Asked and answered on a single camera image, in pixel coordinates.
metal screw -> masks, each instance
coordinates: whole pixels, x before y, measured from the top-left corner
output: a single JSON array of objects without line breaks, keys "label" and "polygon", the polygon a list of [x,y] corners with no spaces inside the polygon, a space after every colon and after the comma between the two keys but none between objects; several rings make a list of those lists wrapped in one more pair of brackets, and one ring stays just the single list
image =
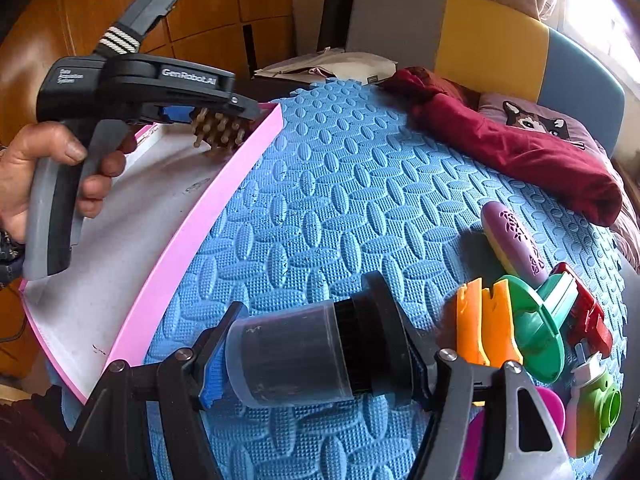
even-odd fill
[{"label": "metal screw", "polygon": [[178,348],[174,356],[178,361],[188,361],[193,357],[193,350],[191,348]]},{"label": "metal screw", "polygon": [[504,367],[514,374],[519,374],[522,371],[522,365],[517,361],[507,361]]},{"label": "metal screw", "polygon": [[456,354],[451,348],[443,348],[438,352],[438,355],[445,361],[455,361],[458,358],[458,354]]},{"label": "metal screw", "polygon": [[117,374],[124,370],[126,363],[122,359],[118,359],[109,365],[109,371]]}]

green bottle cap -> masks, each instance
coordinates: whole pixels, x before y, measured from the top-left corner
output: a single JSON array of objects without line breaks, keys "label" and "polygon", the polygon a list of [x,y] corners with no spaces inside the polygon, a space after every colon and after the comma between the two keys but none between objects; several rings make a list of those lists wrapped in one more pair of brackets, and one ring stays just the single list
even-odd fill
[{"label": "green bottle cap", "polygon": [[622,394],[620,390],[613,387],[604,393],[604,402],[600,409],[600,428],[602,433],[606,433],[609,428],[618,421],[620,407],[622,406]]}]

human hand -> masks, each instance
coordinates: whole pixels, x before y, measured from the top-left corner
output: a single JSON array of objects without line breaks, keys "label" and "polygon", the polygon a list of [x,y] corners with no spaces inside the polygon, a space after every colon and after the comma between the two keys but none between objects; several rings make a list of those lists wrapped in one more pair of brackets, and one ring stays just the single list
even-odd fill
[{"label": "human hand", "polygon": [[[100,173],[81,183],[78,211],[94,218],[111,189],[111,179],[125,167],[125,153],[136,149],[136,139],[127,138],[116,152],[105,156]],[[31,183],[39,158],[50,156],[61,164],[74,166],[86,157],[86,149],[71,131],[60,123],[28,124],[21,129],[0,158],[0,226],[17,242],[24,243]]]}]

pink tray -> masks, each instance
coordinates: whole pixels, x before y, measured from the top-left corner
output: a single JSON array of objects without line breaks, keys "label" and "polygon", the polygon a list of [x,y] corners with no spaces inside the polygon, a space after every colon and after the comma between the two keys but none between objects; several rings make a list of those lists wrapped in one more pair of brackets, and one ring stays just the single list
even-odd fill
[{"label": "pink tray", "polygon": [[187,267],[228,200],[283,127],[270,110],[236,154],[216,162],[184,126],[154,125],[114,182],[104,211],[85,220],[66,271],[20,286],[34,333],[85,402],[108,363],[142,364]]}]

pink toy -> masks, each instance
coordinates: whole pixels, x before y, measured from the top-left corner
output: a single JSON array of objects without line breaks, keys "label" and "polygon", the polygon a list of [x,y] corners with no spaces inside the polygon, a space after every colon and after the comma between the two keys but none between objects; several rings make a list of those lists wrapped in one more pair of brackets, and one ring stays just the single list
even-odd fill
[{"label": "pink toy", "polygon": [[[540,394],[542,401],[549,410],[549,415],[553,419],[558,433],[562,435],[564,432],[564,405],[560,397],[553,390],[536,386],[536,390]],[[478,451],[480,449],[480,439],[482,437],[482,426],[484,426],[484,411],[478,413],[478,416],[471,422],[466,432],[465,450],[462,453],[460,462],[460,478],[462,480],[473,480],[474,471],[476,470],[476,462],[478,462]]]}]

